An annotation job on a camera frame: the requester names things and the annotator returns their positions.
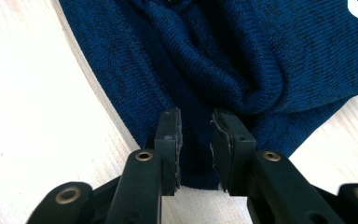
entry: crumpled cloth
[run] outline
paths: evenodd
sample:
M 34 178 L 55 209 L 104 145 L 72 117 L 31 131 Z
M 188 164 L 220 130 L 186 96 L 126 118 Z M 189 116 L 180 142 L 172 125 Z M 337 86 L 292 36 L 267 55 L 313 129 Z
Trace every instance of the crumpled cloth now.
M 290 156 L 358 94 L 358 1 L 61 0 L 89 65 L 137 143 L 182 111 L 182 184 L 217 189 L 216 107 L 257 148 Z

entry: navy blue sweater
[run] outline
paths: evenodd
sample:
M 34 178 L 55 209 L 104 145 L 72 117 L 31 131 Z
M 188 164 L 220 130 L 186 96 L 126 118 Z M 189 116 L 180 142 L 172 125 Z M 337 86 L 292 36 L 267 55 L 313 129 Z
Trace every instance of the navy blue sweater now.
M 216 189 L 211 115 L 289 156 L 358 94 L 358 1 L 61 0 L 95 76 L 142 146 L 182 110 L 182 184 Z

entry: knit fabric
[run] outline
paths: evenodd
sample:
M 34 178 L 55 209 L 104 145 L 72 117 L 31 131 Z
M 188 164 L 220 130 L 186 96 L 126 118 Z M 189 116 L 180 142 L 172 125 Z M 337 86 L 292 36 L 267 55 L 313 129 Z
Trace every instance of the knit fabric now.
M 289 156 L 358 94 L 358 1 L 61 0 L 77 42 L 142 146 L 182 110 L 182 184 L 216 189 L 211 115 Z

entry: light wooden table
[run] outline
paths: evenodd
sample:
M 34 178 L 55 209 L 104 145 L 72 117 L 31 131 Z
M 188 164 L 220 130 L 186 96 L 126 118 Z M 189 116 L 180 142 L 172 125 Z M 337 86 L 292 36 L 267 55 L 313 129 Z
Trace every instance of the light wooden table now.
M 138 146 L 108 103 L 56 0 L 0 0 L 0 223 L 24 223 L 67 181 L 94 188 Z M 291 160 L 314 185 L 358 182 L 358 97 Z M 243 198 L 181 188 L 164 223 L 251 223 Z

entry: wood grain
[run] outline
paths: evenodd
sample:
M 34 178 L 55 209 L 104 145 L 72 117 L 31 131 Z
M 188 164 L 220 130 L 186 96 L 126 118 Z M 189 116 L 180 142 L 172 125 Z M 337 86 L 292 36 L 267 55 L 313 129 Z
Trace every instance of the wood grain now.
M 0 223 L 24 223 L 67 181 L 94 188 L 138 146 L 87 64 L 57 0 L 0 0 Z M 358 182 L 358 97 L 291 160 L 316 186 Z M 243 198 L 182 188 L 164 223 L 251 223 Z

